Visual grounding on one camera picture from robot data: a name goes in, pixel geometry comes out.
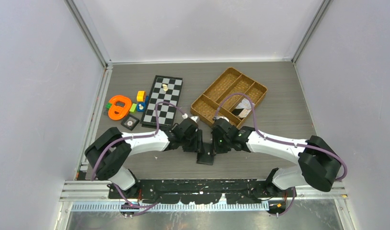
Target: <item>wire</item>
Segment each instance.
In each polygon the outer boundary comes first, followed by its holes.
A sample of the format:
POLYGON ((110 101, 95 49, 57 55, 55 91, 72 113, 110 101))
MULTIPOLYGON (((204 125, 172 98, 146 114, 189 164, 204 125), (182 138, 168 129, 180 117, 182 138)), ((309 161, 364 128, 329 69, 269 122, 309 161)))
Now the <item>wire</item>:
POLYGON ((274 198, 274 196, 268 198, 268 199, 265 199, 265 200, 261 200, 261 201, 267 201, 267 200, 271 200, 272 198, 274 198))
MULTIPOLYGON (((279 143, 279 144, 283 144, 283 145, 290 145, 290 146, 295 146, 294 143, 292 142, 288 142, 288 141, 282 141, 282 140, 277 140, 275 138, 271 138, 271 137, 267 137, 267 136, 264 136, 260 130, 258 129, 257 127, 257 119, 256 119, 256 114, 254 112, 254 105, 253 105, 253 102, 252 100, 250 99, 250 97, 248 97, 246 94, 244 93, 241 93, 241 92, 236 92, 236 93, 233 93, 229 96, 227 96, 219 105, 218 109, 216 110, 216 113, 215 113, 215 117, 218 116, 218 113, 219 113, 219 110, 220 108, 222 107, 222 105, 232 96, 234 95, 241 95, 241 96, 244 96, 249 102, 250 102, 250 106, 252 107, 252 113, 253 113, 253 124, 254 124, 254 129, 256 131, 256 133, 258 135, 260 135, 261 137, 263 137, 264 139, 267 139, 269 141, 272 141, 272 142, 275 142, 275 143, 279 143)), ((319 148, 319 147, 316 147, 316 146, 312 146, 312 145, 304 145, 304 144, 296 144, 297 147, 304 147, 304 148, 308 148, 308 149, 312 149, 312 150, 316 150, 316 151, 320 151, 320 152, 323 152, 333 158, 335 158, 337 161, 340 162, 340 164, 343 166, 343 174, 342 176, 340 176, 339 178, 336 178, 336 180, 340 181, 342 179, 344 179, 347 175, 347 165, 346 163, 339 157, 337 156, 336 154, 334 154, 333 152, 330 152, 326 149, 322 149, 322 148, 319 148)))
MULTIPOLYGON (((167 105, 170 105, 170 106, 173 106, 174 108, 176 108, 178 111, 181 112, 181 114, 186 114, 184 113, 184 111, 181 109, 181 108, 178 108, 176 105, 170 103, 170 102, 158 102, 156 103, 155 105, 155 114, 156 114, 156 131, 153 133, 153 134, 148 134, 148 135, 141 135, 141 136, 134 136, 134 138, 150 138, 150 137, 153 137, 155 135, 157 135, 158 131, 160 130, 160 123, 159 123, 159 120, 158 120, 158 117, 159 117, 159 114, 158 114, 158 105, 159 104, 167 104, 167 105)), ((103 157, 105 156, 106 152, 113 146, 115 145, 116 143, 120 142, 120 141, 124 141, 124 140, 128 140, 128 139, 131 139, 133 138, 133 136, 129 136, 129 137, 124 137, 124 138, 119 138, 117 140, 114 140, 112 141, 109 145, 106 146, 106 148, 102 151, 101 155, 99 155, 99 158, 98 160, 96 161, 95 163, 95 166, 93 167, 93 173, 92 173, 92 177, 91 177, 91 181, 94 181, 95 178, 96 178, 96 171, 98 170, 98 167, 99 167, 99 164, 101 163, 103 157)), ((147 212, 150 208, 156 206, 158 203, 154 203, 152 205, 148 205, 148 206, 140 206, 140 205, 135 205, 133 203, 131 203, 126 197, 125 195, 123 194, 122 190, 120 189, 120 187, 118 185, 116 185, 115 183, 113 183, 115 185, 115 188, 116 190, 119 192, 120 196, 126 201, 126 203, 128 203, 131 207, 134 207, 134 208, 145 208, 143 211, 141 212, 138 212, 136 214, 133 214, 132 217, 135 217, 135 216, 140 216, 140 215, 143 215, 145 212, 147 212)))
MULTIPOLYGON (((180 111, 183 115, 185 114, 180 108, 178 108, 177 106, 175 106, 174 104, 172 103, 169 103, 169 102, 158 102, 156 103, 155 105, 155 112, 156 112, 156 125, 157 125, 157 128, 156 128, 156 131, 153 133, 153 134, 147 134, 147 135, 141 135, 141 136, 134 136, 134 138, 150 138, 150 137, 153 137, 155 135, 157 135, 159 129, 160 129, 160 124, 159 124, 159 121, 158 121, 158 105, 159 104, 168 104, 170 106, 173 106, 174 108, 176 108, 178 111, 180 111)), ((96 171, 98 170, 98 167, 99 167, 99 164, 101 163, 103 157, 105 156, 106 152, 113 146, 115 145, 116 143, 120 142, 120 141, 123 141, 123 140, 129 140, 133 138, 133 136, 129 136, 129 137, 124 137, 124 138, 119 138, 117 140, 114 140, 112 141, 108 146, 106 146, 106 148, 102 151, 101 155, 99 155, 99 158, 98 160, 96 161, 95 163, 95 166, 93 167, 93 174, 92 174, 92 177, 91 177, 91 181, 94 181, 95 178, 96 178, 96 171)))

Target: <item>brown woven organizer tray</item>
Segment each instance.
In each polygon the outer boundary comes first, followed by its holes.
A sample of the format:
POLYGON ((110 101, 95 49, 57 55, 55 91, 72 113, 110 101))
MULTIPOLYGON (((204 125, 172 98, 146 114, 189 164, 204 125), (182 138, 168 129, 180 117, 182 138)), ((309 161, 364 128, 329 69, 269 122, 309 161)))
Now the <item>brown woven organizer tray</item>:
MULTIPOLYGON (((249 96, 255 107, 260 104, 267 93, 267 88, 255 80, 240 73, 235 68, 228 68, 214 81, 208 89, 191 105, 191 113, 199 116, 201 121, 210 127, 213 124, 213 116, 219 107, 219 104, 232 93, 242 92, 249 96)), ((247 117, 240 119, 232 113, 233 109, 243 100, 244 96, 236 95, 228 99, 219 110, 219 116, 225 116, 230 123, 240 128, 247 117)))

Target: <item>orange toy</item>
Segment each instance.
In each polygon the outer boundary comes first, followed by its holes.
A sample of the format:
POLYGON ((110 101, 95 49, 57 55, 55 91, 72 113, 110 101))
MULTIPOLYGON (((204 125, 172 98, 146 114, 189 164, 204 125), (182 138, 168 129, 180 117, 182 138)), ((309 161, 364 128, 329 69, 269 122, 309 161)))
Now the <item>orange toy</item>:
POLYGON ((125 117, 131 108, 131 100, 128 97, 122 95, 116 95, 109 100, 112 106, 109 109, 108 115, 112 120, 120 120, 125 117), (117 102, 123 102, 123 107, 116 105, 117 102))

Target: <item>chessboard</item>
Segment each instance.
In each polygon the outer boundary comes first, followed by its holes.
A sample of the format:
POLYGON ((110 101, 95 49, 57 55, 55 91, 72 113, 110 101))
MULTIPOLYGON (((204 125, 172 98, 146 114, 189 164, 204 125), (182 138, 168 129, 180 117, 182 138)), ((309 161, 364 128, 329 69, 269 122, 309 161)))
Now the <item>chessboard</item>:
MULTIPOLYGON (((164 101, 170 102, 173 105, 178 105, 182 86, 182 78, 156 75, 149 94, 146 111, 141 117, 141 124, 143 127, 156 128, 156 103, 164 101), (163 89, 163 84, 167 85, 167 91, 163 89)), ((160 127, 172 127, 177 109, 167 104, 159 104, 157 110, 159 114, 160 127)))

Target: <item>purple cable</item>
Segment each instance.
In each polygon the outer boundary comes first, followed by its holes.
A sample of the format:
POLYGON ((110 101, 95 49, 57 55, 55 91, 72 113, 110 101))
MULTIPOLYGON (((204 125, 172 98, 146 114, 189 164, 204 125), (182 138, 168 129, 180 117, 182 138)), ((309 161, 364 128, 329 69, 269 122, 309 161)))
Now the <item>purple cable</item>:
MULTIPOLYGON (((180 108, 178 108, 176 105, 170 103, 170 102, 158 102, 156 103, 155 105, 155 112, 156 112, 156 125, 157 125, 157 128, 156 128, 156 131, 154 132, 154 134, 147 134, 147 135, 141 135, 141 136, 134 136, 134 138, 150 138, 150 137, 153 137, 155 136, 159 129, 160 129, 160 124, 159 124, 159 121, 158 121, 158 105, 159 104, 167 104, 167 105, 170 105, 170 106, 173 106, 174 108, 176 108, 178 111, 181 112, 181 114, 185 114, 184 111, 180 108)), ((91 177, 91 181, 94 181, 95 178, 96 178, 96 171, 98 170, 98 167, 99 167, 99 164, 100 162, 102 161, 103 157, 105 156, 106 152, 116 143, 120 142, 120 141, 124 141, 124 140, 128 140, 128 139, 131 139, 133 136, 129 136, 129 137, 125 137, 125 138, 119 138, 117 140, 114 140, 112 141, 108 146, 106 146, 106 148, 102 151, 101 155, 99 156, 98 160, 96 161, 95 163, 95 166, 93 167, 93 173, 92 173, 92 177, 91 177)), ((131 203, 122 193, 120 187, 116 184, 115 185, 115 188, 116 190, 119 192, 120 196, 131 206, 131 207, 134 207, 134 208, 146 208, 144 209, 143 211, 139 212, 139 213, 136 213, 134 215, 132 215, 133 217, 135 216, 140 216, 140 215, 143 215, 145 212, 147 212, 150 208, 156 206, 158 203, 154 203, 152 205, 148 205, 148 206, 139 206, 139 205, 134 205, 133 203, 131 203)))
POLYGON ((150 207, 150 208, 152 208, 152 207, 154 207, 154 206, 157 204, 157 203, 154 203, 154 204, 152 204, 152 205, 146 205, 146 206, 135 205, 135 204, 131 203, 131 202, 125 197, 125 195, 122 193, 122 190, 120 189, 119 186, 117 186, 116 184, 114 184, 114 185, 115 185, 116 190, 119 192, 120 196, 126 201, 126 203, 129 204, 130 207, 134 207, 134 208, 146 208, 146 207, 150 207))
POLYGON ((284 210, 284 212, 282 213, 278 213, 278 216, 282 216, 284 214, 286 214, 292 207, 292 205, 294 204, 294 200, 295 200, 295 197, 297 196, 297 192, 295 191, 295 187, 291 187, 291 190, 292 190, 292 200, 291 200, 291 203, 289 203, 288 207, 284 210))
MULTIPOLYGON (((147 134, 147 135, 141 135, 141 136, 134 136, 134 138, 150 138, 150 137, 153 137, 155 135, 157 135, 159 129, 160 129, 160 124, 158 122, 158 105, 159 104, 168 104, 168 105, 171 105, 173 107, 175 107, 178 111, 180 111, 183 115, 185 114, 180 108, 178 108, 177 106, 175 106, 174 104, 172 103, 169 103, 169 102, 158 102, 156 103, 155 105, 155 112, 156 112, 156 124, 157 124, 157 128, 156 128, 156 131, 154 134, 147 134)), ((102 151, 101 155, 99 156, 98 160, 96 161, 96 164, 95 166, 93 167, 93 173, 92 173, 92 177, 91 177, 91 181, 94 181, 95 178, 96 178, 96 171, 98 170, 98 167, 99 167, 99 164, 101 163, 103 157, 105 156, 106 152, 116 143, 120 142, 120 141, 123 141, 123 140, 129 140, 131 139, 133 136, 129 136, 129 137, 125 137, 125 138, 119 138, 117 140, 114 140, 112 141, 108 146, 106 146, 106 148, 102 151)))
MULTIPOLYGON (((254 128, 256 130, 256 133, 258 135, 260 135, 261 137, 269 140, 269 141, 272 141, 272 142, 275 142, 275 143, 279 143, 279 144, 283 144, 283 145, 290 145, 290 146, 294 146, 294 143, 292 142, 288 142, 288 141, 282 141, 282 140, 277 140, 277 139, 274 139, 274 138, 270 138, 270 137, 265 137, 258 129, 257 127, 257 119, 256 119, 256 114, 254 112, 254 106, 253 106, 253 102, 252 100, 250 99, 250 97, 248 97, 246 94, 244 93, 241 93, 241 92, 236 92, 234 94, 231 94, 229 96, 227 96, 219 105, 218 109, 216 110, 216 113, 215 113, 215 117, 218 116, 218 113, 219 113, 219 110, 220 108, 222 107, 222 105, 232 96, 234 95, 241 95, 241 96, 244 96, 250 103, 250 106, 252 107, 252 112, 253 112, 253 123, 254 123, 254 128)), ((340 164, 343 166, 343 174, 342 176, 340 176, 339 178, 336 178, 336 180, 340 181, 342 179, 344 179, 347 175, 347 166, 346 166, 346 163, 339 157, 337 156, 336 154, 334 154, 333 152, 330 152, 326 149, 322 149, 322 148, 318 148, 316 146, 312 146, 312 145, 304 145, 304 144, 297 144, 298 147, 304 147, 304 148, 308 148, 308 149, 312 149, 312 150, 317 150, 317 151, 320 151, 320 152, 323 152, 333 158, 335 158, 337 161, 340 162, 340 164)))

